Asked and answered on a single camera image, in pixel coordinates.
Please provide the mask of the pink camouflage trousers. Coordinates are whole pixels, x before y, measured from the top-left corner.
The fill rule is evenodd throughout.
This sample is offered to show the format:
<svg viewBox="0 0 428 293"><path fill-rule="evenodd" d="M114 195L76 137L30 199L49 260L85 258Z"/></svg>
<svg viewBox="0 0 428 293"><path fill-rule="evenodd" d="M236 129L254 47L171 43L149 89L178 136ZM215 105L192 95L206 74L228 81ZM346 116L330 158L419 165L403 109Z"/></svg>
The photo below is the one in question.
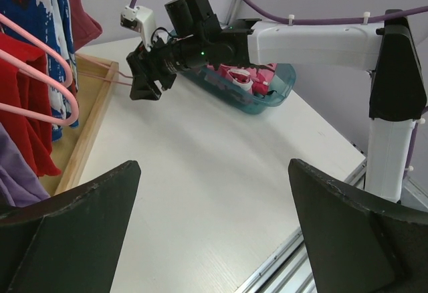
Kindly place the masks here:
<svg viewBox="0 0 428 293"><path fill-rule="evenodd" d="M240 87L247 93L260 94L262 96L268 94L276 68L277 64L268 64L256 68L234 68L221 64L217 70L211 65L207 66L208 70L213 70L223 79Z"/></svg>

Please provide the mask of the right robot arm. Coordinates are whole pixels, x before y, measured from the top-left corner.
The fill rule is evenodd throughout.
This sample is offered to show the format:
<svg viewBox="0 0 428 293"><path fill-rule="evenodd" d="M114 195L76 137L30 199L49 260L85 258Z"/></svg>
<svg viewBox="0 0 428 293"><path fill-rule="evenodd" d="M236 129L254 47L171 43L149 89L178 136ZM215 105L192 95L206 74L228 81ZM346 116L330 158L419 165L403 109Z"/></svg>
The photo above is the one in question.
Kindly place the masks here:
<svg viewBox="0 0 428 293"><path fill-rule="evenodd" d="M120 15L122 26L141 38L126 59L133 100L158 100L179 72L206 65L302 64L364 70L371 76L365 189L399 201L412 134L427 103L421 64L402 11L378 21L364 17L318 25L240 19L222 27L209 0L174 0L166 10L175 30L167 41L155 37L151 9L128 6Z"/></svg>

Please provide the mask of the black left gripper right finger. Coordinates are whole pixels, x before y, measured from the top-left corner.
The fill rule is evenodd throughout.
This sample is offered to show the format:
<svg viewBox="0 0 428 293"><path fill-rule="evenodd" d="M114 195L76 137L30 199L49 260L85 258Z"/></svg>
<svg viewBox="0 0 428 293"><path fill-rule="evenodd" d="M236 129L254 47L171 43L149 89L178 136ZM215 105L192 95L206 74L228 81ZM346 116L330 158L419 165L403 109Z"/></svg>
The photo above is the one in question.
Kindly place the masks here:
<svg viewBox="0 0 428 293"><path fill-rule="evenodd" d="M318 292L427 291L427 213L300 159L288 175Z"/></svg>

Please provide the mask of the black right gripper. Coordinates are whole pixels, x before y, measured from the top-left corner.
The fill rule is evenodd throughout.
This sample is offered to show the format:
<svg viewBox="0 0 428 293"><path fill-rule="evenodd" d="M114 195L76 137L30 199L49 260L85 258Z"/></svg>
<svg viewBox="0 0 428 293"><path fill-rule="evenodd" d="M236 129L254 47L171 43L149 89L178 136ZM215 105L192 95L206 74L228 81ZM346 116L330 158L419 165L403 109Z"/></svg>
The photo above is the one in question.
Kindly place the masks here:
<svg viewBox="0 0 428 293"><path fill-rule="evenodd" d="M161 37L156 37L151 48L143 43L131 51L126 61L132 74L130 99L156 101L162 92L172 88L177 69L171 62L171 47Z"/></svg>

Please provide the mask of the pink wire hanger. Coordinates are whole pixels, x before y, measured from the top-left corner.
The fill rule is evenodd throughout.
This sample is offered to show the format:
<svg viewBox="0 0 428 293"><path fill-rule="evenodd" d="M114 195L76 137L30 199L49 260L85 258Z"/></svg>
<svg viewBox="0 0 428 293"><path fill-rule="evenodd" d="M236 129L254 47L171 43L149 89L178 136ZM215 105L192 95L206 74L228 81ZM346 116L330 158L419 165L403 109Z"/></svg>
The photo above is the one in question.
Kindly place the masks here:
<svg viewBox="0 0 428 293"><path fill-rule="evenodd" d="M78 54L77 56L80 59L83 59L83 60L85 60L85 61L87 61L87 62L89 62L91 64L95 64L97 66L100 66L101 68L104 68L104 69L107 69L107 70L110 69L106 64L103 64L102 62L96 61L95 58L93 58L93 57L86 56L86 55L83 55L83 54ZM122 76L123 78L131 79L130 76L127 76L126 74L123 74L120 70L114 70L114 73ZM131 86L132 85L129 82L123 82L123 81L120 81L120 80L117 80L117 79L108 79L108 78L105 78L105 77L96 76L94 74L84 73L84 75L85 76L89 76L91 78L96 78L98 80L102 80L104 82L109 82L109 83L115 82L116 84L120 84L120 85L123 85L123 86Z"/></svg>

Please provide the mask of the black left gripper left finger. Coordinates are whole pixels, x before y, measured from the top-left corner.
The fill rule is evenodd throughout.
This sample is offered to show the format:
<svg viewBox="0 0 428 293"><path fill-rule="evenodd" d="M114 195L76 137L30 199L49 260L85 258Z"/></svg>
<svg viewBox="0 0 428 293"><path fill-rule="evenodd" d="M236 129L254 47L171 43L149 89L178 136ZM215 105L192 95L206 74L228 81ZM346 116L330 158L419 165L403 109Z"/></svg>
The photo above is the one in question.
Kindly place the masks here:
<svg viewBox="0 0 428 293"><path fill-rule="evenodd" d="M109 292L140 181L126 161L27 207L1 203L2 292Z"/></svg>

